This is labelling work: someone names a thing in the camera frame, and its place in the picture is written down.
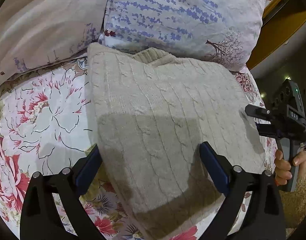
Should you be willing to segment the beige fuzzy sleeve forearm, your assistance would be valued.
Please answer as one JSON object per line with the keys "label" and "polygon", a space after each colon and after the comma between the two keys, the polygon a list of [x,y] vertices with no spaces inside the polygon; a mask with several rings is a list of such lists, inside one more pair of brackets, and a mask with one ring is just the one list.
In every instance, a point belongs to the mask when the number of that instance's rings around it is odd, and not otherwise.
{"label": "beige fuzzy sleeve forearm", "polygon": [[295,229],[306,216],[306,167],[294,192],[280,191],[287,229]]}

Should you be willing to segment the person's right hand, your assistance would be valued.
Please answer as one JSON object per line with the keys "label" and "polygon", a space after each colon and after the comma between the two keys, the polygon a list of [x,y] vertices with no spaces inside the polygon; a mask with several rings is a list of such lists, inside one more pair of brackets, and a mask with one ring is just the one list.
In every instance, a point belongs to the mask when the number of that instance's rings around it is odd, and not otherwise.
{"label": "person's right hand", "polygon": [[[277,150],[275,153],[275,181],[277,186],[286,185],[293,175],[290,172],[292,165],[290,162],[283,159],[283,152]],[[306,151],[299,152],[293,159],[293,166],[299,168],[298,176],[303,177],[306,172]]]}

